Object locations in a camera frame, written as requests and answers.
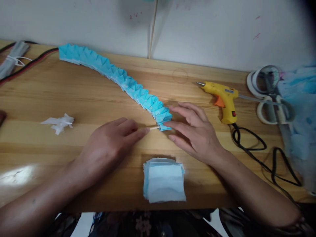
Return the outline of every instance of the blue paper chain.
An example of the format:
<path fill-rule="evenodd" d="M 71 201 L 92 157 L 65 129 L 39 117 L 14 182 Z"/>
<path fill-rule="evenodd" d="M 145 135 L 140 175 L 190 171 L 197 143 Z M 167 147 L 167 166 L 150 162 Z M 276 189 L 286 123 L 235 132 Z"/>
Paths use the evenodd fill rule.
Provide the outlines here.
<path fill-rule="evenodd" d="M 146 109 L 154 117 L 160 131 L 171 129 L 163 125 L 172 118 L 169 109 L 164 107 L 163 102 L 159 101 L 158 97 L 149 94 L 142 85 L 137 84 L 137 81 L 128 76 L 125 70 L 110 64 L 108 58 L 87 47 L 65 44 L 59 47 L 59 59 L 77 65 L 81 64 L 100 72 L 118 84 L 122 91 L 125 91 L 143 109 Z"/>

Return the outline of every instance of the person's left hand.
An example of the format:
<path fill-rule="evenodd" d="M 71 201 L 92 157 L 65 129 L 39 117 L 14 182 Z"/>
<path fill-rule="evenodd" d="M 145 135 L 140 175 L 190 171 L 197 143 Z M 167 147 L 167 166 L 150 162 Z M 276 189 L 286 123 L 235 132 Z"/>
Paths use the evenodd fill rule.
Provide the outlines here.
<path fill-rule="evenodd" d="M 109 173 L 149 131 L 149 128 L 138 130 L 137 123 L 127 118 L 119 118 L 97 128 L 79 157 L 69 164 L 71 180 L 83 190 L 92 186 Z"/>

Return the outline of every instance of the scissor handle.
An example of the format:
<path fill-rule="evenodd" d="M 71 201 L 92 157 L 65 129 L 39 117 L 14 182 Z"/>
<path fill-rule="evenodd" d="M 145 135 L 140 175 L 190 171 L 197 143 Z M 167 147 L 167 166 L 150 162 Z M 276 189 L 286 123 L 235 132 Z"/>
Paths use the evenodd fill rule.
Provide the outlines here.
<path fill-rule="evenodd" d="M 270 100 L 272 101 L 272 98 L 270 96 L 266 96 L 264 97 L 263 100 Z M 263 110 L 263 106 L 264 106 L 265 103 L 263 102 L 260 102 L 258 104 L 258 107 L 257 107 L 257 116 L 259 118 L 259 120 L 265 124 L 269 124 L 269 125 L 276 125 L 277 124 L 277 118 L 276 118 L 276 115 L 275 115 L 275 111 L 274 111 L 274 108 L 273 108 L 273 105 L 271 104 L 266 104 L 267 106 L 267 113 L 268 113 L 268 117 L 270 118 L 271 121 L 268 121 L 265 119 L 265 117 L 263 116 L 262 114 L 262 110 Z"/>
<path fill-rule="evenodd" d="M 282 105 L 278 105 L 277 110 L 276 110 L 279 123 L 288 124 L 292 122 L 295 119 L 295 110 L 293 106 L 279 95 L 276 96 L 276 102 L 282 104 Z M 284 107 L 287 109 L 288 118 L 285 115 Z"/>

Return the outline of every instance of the gray cable bundle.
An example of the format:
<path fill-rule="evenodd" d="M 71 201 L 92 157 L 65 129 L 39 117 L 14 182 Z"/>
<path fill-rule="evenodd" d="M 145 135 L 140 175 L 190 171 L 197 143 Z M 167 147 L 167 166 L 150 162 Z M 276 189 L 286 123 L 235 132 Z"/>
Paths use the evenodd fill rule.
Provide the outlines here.
<path fill-rule="evenodd" d="M 29 47 L 30 46 L 24 41 L 16 42 L 10 54 L 0 66 L 0 80 L 6 76 L 9 76 L 12 73 L 15 65 L 20 65 L 17 64 L 19 62 L 17 58 L 20 58 L 23 54 L 25 54 Z"/>

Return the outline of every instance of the white wall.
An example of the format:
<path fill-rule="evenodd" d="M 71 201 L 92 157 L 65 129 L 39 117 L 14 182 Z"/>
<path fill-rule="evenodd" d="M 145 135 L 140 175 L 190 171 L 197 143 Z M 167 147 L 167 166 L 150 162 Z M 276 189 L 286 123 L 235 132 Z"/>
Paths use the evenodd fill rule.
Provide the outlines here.
<path fill-rule="evenodd" d="M 152 58 L 237 70 L 316 64 L 315 34 L 299 2 L 158 0 Z M 154 5 L 143 0 L 2 0 L 0 38 L 70 42 L 147 57 Z"/>

